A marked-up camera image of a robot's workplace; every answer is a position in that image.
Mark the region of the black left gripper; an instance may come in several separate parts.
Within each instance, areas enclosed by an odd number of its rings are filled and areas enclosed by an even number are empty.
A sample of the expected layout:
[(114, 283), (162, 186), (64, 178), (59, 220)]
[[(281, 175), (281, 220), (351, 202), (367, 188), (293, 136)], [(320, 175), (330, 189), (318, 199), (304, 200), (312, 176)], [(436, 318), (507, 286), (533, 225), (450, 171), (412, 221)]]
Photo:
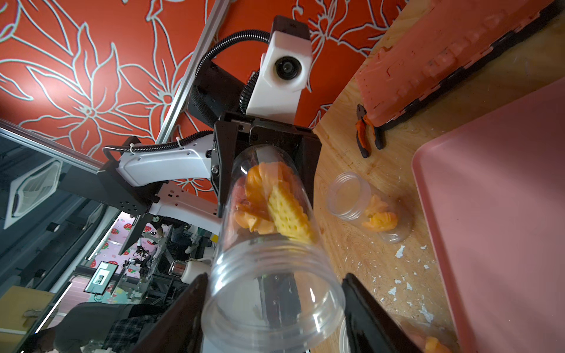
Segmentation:
[(225, 213), (235, 157), (252, 146), (270, 145), (283, 150), (301, 174), (310, 205), (314, 206), (314, 180), (322, 143), (308, 128), (227, 112), (216, 122), (211, 151), (211, 182), (218, 200), (219, 218)]

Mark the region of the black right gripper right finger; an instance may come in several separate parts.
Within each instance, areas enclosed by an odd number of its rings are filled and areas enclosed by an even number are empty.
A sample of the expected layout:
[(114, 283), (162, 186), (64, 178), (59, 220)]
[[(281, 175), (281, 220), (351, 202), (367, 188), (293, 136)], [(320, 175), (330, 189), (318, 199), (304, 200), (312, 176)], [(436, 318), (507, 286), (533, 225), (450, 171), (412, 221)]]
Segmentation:
[(420, 352), (361, 281), (348, 273), (341, 287), (345, 295), (345, 323), (351, 352)]

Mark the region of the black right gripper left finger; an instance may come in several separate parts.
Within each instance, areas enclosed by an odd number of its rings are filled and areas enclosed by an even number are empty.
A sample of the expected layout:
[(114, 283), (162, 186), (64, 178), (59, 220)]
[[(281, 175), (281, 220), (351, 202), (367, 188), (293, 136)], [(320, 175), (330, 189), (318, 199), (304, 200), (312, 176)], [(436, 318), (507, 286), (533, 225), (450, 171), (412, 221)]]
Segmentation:
[(201, 321), (207, 285), (208, 275), (198, 275), (132, 351), (201, 352), (204, 337)]

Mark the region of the clear jar with cookies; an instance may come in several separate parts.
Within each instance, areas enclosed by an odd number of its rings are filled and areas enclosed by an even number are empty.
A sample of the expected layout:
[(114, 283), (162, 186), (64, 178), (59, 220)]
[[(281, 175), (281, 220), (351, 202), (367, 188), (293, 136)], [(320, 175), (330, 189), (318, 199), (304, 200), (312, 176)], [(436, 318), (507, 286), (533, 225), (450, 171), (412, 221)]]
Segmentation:
[(235, 159), (202, 312), (221, 352), (306, 352), (340, 326), (345, 298), (291, 158), (253, 146)]

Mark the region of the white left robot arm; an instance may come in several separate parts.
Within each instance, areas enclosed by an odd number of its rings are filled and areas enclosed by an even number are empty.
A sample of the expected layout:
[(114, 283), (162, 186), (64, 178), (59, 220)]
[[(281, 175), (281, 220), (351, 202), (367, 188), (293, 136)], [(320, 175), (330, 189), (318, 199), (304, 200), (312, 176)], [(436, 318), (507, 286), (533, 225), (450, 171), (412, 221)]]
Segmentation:
[[(268, 46), (248, 82), (213, 62), (244, 41)], [(216, 233), (234, 160), (247, 148), (271, 145), (288, 154), (306, 194), (313, 196), (322, 144), (294, 123), (312, 62), (308, 27), (283, 17), (270, 32), (248, 29), (220, 40), (198, 62), (187, 101), (206, 131), (178, 142), (143, 145), (132, 137), (122, 146), (107, 146), (107, 163), (98, 172), (73, 167), (61, 189), (138, 216), (142, 223), (176, 219)]]

